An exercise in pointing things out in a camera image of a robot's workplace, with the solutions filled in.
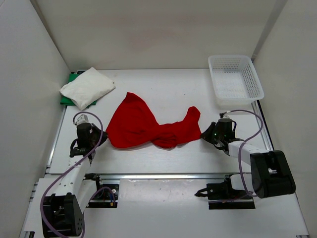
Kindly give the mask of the red t shirt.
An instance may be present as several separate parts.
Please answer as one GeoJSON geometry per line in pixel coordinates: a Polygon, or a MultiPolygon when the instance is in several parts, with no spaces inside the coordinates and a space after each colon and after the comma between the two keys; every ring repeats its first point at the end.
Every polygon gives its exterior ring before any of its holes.
{"type": "Polygon", "coordinates": [[[112,146],[125,149],[147,142],[163,149],[200,139],[200,111],[192,106],[182,121],[159,124],[146,102],[128,92],[114,112],[106,133],[112,146]]]}

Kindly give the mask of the green t shirt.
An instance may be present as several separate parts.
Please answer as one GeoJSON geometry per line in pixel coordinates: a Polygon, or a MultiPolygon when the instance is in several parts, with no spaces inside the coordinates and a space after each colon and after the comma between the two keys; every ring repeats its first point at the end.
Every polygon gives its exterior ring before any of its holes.
{"type": "MultiPolygon", "coordinates": [[[[74,81],[78,76],[79,76],[79,74],[70,74],[69,79],[68,79],[68,83],[74,81]]],[[[60,104],[64,105],[64,106],[75,106],[74,102],[66,96],[61,97],[60,104]]]]}

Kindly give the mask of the white t shirt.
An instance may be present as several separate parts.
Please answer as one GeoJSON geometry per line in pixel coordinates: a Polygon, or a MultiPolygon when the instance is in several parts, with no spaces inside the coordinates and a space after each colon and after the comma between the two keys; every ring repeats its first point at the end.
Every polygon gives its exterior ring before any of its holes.
{"type": "Polygon", "coordinates": [[[60,94],[69,98],[80,110],[116,88],[114,81],[90,68],[60,89],[60,94]]]}

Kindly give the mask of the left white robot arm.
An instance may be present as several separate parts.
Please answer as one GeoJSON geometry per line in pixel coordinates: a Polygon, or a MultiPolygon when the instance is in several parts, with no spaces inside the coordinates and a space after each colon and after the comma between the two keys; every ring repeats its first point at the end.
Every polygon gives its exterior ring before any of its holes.
{"type": "Polygon", "coordinates": [[[40,207],[43,235],[54,238],[52,229],[63,237],[78,237],[84,234],[84,209],[89,199],[103,195],[104,186],[97,182],[96,174],[88,174],[96,154],[98,141],[103,144],[107,134],[93,123],[76,125],[77,138],[70,146],[68,167],[72,170],[59,179],[52,194],[45,196],[40,207]]]}

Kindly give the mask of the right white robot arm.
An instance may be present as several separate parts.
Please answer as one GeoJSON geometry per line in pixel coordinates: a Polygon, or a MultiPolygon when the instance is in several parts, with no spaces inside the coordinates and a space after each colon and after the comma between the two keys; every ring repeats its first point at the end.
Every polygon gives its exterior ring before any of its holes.
{"type": "Polygon", "coordinates": [[[228,156],[251,167],[251,191],[259,198],[293,194],[296,184],[281,150],[268,151],[236,137],[237,122],[221,118],[212,122],[201,134],[201,139],[228,156]]]}

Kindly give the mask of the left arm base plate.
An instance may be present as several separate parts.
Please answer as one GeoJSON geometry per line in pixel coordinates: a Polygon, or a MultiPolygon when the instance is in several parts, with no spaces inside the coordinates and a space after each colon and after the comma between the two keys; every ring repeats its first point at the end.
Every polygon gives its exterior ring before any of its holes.
{"type": "Polygon", "coordinates": [[[117,208],[119,180],[95,179],[97,190],[101,189],[88,203],[87,208],[117,208]]]}

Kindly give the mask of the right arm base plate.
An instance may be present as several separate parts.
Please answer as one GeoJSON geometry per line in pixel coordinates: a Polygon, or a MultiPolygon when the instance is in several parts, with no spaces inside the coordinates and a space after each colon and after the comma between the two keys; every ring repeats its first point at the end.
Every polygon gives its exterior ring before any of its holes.
{"type": "Polygon", "coordinates": [[[207,183],[195,196],[207,198],[209,210],[255,209],[253,198],[244,190],[234,189],[229,178],[225,178],[221,183],[207,183]]]}

